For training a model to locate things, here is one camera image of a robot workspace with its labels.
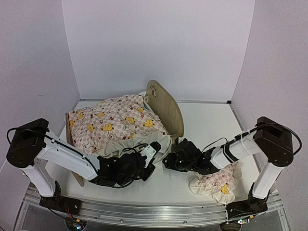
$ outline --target crumpled fabric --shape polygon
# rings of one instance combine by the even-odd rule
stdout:
[[[170,151],[172,139],[159,116],[144,105],[142,95],[107,99],[69,113],[74,146],[87,154],[120,157],[122,150],[157,141],[162,149],[154,163]]]
[[[235,200],[233,190],[242,177],[242,166],[242,162],[236,162],[210,175],[196,173],[189,188],[194,194],[209,196],[227,205]]]

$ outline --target white table surface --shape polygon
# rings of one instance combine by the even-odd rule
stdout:
[[[97,102],[81,101],[76,109],[95,103]],[[179,107],[184,120],[184,136],[200,150],[221,137],[230,140],[241,132],[227,104],[179,103]],[[60,138],[66,140],[65,129]],[[242,180],[234,190],[236,201],[247,198],[252,183],[259,175],[252,156],[242,161]],[[194,205],[216,202],[207,196],[194,195],[190,191],[188,185],[194,178],[193,172],[176,172],[164,168],[163,165],[156,167],[146,182],[139,180],[123,189],[98,186],[88,181],[85,181],[84,187],[80,187],[69,170],[52,162],[46,165],[46,169],[60,183],[62,195],[74,198],[128,205]]]

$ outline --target yellow duck print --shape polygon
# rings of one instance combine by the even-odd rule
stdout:
[[[103,118],[105,116],[103,112],[99,112],[95,115],[98,116],[99,118]]]
[[[83,118],[83,113],[80,113],[79,114],[79,117],[77,118],[77,120],[80,120],[80,119],[82,119]]]
[[[134,124],[134,123],[135,123],[135,120],[134,120],[134,118],[132,118],[132,117],[127,117],[127,118],[125,118],[125,121],[126,121],[126,122],[129,122],[130,124]]]
[[[93,124],[89,124],[89,125],[88,125],[88,130],[89,130],[90,132],[93,132],[93,131],[94,131]]]
[[[153,127],[153,121],[151,119],[147,119],[146,123],[143,123],[143,126],[151,128],[151,127]]]
[[[75,121],[74,121],[74,120],[69,121],[69,125],[70,125],[71,127],[73,127],[74,124],[75,124]]]
[[[225,183],[225,185],[221,187],[221,192],[223,194],[228,194],[229,193],[229,190],[227,189],[228,186],[229,185],[227,183]]]
[[[112,125],[111,124],[106,124],[105,126],[101,126],[101,129],[103,131],[112,131]]]
[[[135,133],[131,133],[131,135],[128,137],[129,139],[132,139],[134,137]]]
[[[138,108],[137,108],[137,111],[140,112],[140,113],[142,113],[142,112],[143,112],[143,108],[142,108],[142,107],[138,107]]]

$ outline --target checkered blanket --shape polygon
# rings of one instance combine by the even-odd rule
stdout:
[[[167,135],[159,117],[146,109],[143,96],[125,95],[69,113],[74,146],[95,154],[107,144],[151,132]]]
[[[205,176],[196,173],[197,177],[190,182],[189,188],[194,194],[206,195],[227,205],[235,199],[233,190],[242,176],[242,165],[242,162],[232,163],[219,172]]]

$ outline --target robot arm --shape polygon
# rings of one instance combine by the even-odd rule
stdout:
[[[7,160],[10,164],[20,168],[38,189],[42,199],[41,206],[65,212],[68,206],[72,214],[77,214],[80,201],[61,196],[60,185],[51,178],[45,169],[47,161],[52,161],[67,168],[91,183],[112,188],[129,186],[137,177],[146,181],[153,173],[154,156],[161,149],[158,142],[140,144],[133,148],[126,148],[129,154],[120,158],[103,158],[88,155],[74,146],[60,140],[48,129],[48,121],[38,119],[25,124],[16,130],[10,142]]]
[[[300,147],[293,153],[292,134]],[[255,215],[267,210],[269,191],[281,171],[291,164],[293,156],[300,150],[300,138],[289,128],[261,117],[251,132],[237,135],[232,141],[201,152],[186,139],[177,144],[163,163],[166,168],[187,172],[196,171],[202,175],[218,172],[225,166],[253,154],[264,154],[268,159],[257,180],[252,185],[248,199],[227,205],[228,219],[239,215]]]

